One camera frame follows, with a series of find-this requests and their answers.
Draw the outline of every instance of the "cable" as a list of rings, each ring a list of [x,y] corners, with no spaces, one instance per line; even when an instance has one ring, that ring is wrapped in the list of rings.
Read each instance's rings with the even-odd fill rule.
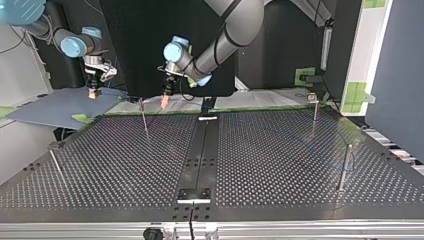
[[[191,240],[195,240],[196,237],[194,236],[194,228],[193,228],[193,207],[191,208],[191,213],[190,213],[190,220],[188,222],[188,225],[190,226],[190,236],[191,236]]]
[[[315,18],[314,18],[314,44],[315,44],[315,57],[317,58],[317,59],[320,59],[320,57],[319,57],[319,55],[318,55],[318,52],[319,52],[319,49],[318,49],[318,42],[317,42],[317,36],[316,36],[316,34],[317,34],[317,19],[318,19],[318,12],[319,12],[319,7],[321,6],[321,3],[322,3],[322,0],[319,0],[318,1],[318,5],[317,5],[317,9],[316,9],[316,11],[315,11]],[[327,89],[327,91],[328,91],[328,93],[330,94],[330,96],[333,98],[333,99],[335,99],[335,97],[334,97],[334,95],[333,94],[331,94],[331,92],[330,92],[330,88],[328,87],[328,85],[327,85],[327,81],[325,80],[325,77],[323,76],[323,75],[320,75],[320,77],[321,77],[321,79],[322,79],[322,82],[324,83],[324,86],[325,86],[325,88]],[[341,110],[340,110],[340,106],[338,106],[337,105],[337,102],[336,101],[333,101],[334,102],[334,105],[336,105],[336,108],[337,108],[337,110],[339,111],[339,113],[341,112]]]
[[[91,7],[92,9],[94,9],[96,12],[100,13],[101,15],[104,15],[102,11],[100,11],[98,8],[96,8],[95,6],[93,6],[93,4],[89,3],[87,0],[84,0],[84,2]]]
[[[21,35],[19,35],[16,31],[15,31],[15,29],[13,29],[13,27],[10,27],[10,29],[12,29],[12,31],[15,33],[15,35],[16,36],[18,36],[19,38],[21,38]],[[43,61],[43,59],[41,59],[41,56],[40,56],[40,54],[38,53],[38,48],[37,48],[37,46],[35,46],[35,43],[34,43],[34,40],[30,37],[30,36],[28,36],[28,33],[27,33],[27,37],[24,39],[24,43],[25,43],[25,45],[27,46],[27,47],[29,47],[29,48],[31,48],[34,52],[35,52],[35,56],[37,57],[37,60],[42,64],[42,65],[46,65],[46,63]]]
[[[21,37],[21,40],[15,45],[15,46],[13,46],[13,47],[11,47],[11,48],[9,48],[9,49],[6,49],[6,50],[3,50],[3,51],[0,51],[0,54],[3,54],[3,53],[7,53],[7,52],[10,52],[10,51],[12,51],[12,50],[14,50],[14,49],[16,49],[17,47],[19,47],[23,42],[24,42],[24,40],[25,40],[25,37],[26,37],[26,32],[24,32],[24,35]]]
[[[182,85],[183,85],[183,80],[182,80],[182,78],[180,78],[180,92],[181,92],[181,96],[183,96],[184,100],[186,100],[187,102],[193,101],[196,97],[195,96],[191,96],[192,97],[191,99],[186,98],[186,96],[184,95],[184,92],[183,92],[183,86]]]
[[[115,68],[118,67],[117,64],[118,64],[118,56],[115,57],[115,65],[114,65]],[[110,86],[112,85],[112,81],[113,81],[113,78],[109,81],[109,83],[107,85],[108,88],[110,88]]]

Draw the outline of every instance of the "metal pin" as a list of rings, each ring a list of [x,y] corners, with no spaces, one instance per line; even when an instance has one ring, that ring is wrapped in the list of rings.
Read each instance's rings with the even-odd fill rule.
[[[57,171],[59,171],[60,174],[63,174],[62,169],[60,168],[60,165],[59,165],[59,161],[57,161],[56,154],[54,153],[54,150],[50,149],[49,152],[50,152],[50,155],[52,156],[54,165],[56,165]]]
[[[314,121],[318,118],[319,101],[315,102]]]
[[[349,164],[350,164],[350,159],[351,159],[351,155],[352,155],[352,149],[353,149],[353,145],[349,144],[347,145],[346,148],[346,155],[345,155],[345,159],[344,159],[344,163],[343,163],[343,172],[342,172],[342,176],[340,177],[340,182],[339,182],[339,191],[342,192],[344,191],[344,184],[346,181],[346,175],[347,175],[347,171],[349,170]]]
[[[145,114],[145,110],[144,110],[144,101],[142,99],[140,99],[139,103],[140,103],[141,115],[143,116],[144,130],[146,131],[147,140],[150,142],[149,129],[148,129],[148,126],[147,126],[146,114]]]

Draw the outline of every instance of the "metal bracket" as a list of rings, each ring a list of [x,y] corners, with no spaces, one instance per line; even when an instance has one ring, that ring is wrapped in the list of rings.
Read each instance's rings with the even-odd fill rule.
[[[218,119],[216,115],[210,113],[210,110],[215,107],[216,99],[216,97],[209,97],[203,100],[202,113],[199,117],[199,121],[210,121]]]
[[[204,189],[181,189],[178,193],[178,204],[210,204],[211,191]]]

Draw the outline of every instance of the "end effector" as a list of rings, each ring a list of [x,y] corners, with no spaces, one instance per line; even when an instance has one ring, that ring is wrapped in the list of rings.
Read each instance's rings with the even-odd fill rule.
[[[74,34],[57,24],[55,16],[48,14],[46,4],[46,0],[0,0],[0,23],[22,27],[34,37],[54,44],[68,57],[83,57],[89,74],[89,96],[96,98],[103,83],[117,74],[111,62],[102,58],[105,49],[101,30],[84,27],[82,34]]]

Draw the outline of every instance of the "black wall panel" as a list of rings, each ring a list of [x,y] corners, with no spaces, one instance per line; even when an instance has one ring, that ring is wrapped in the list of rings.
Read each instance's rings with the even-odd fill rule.
[[[161,94],[163,48],[174,35],[190,40],[199,56],[218,36],[221,19],[200,0],[101,0],[109,32],[118,53],[129,95]],[[195,96],[230,96],[234,92],[235,61],[214,72],[211,82],[185,89]]]

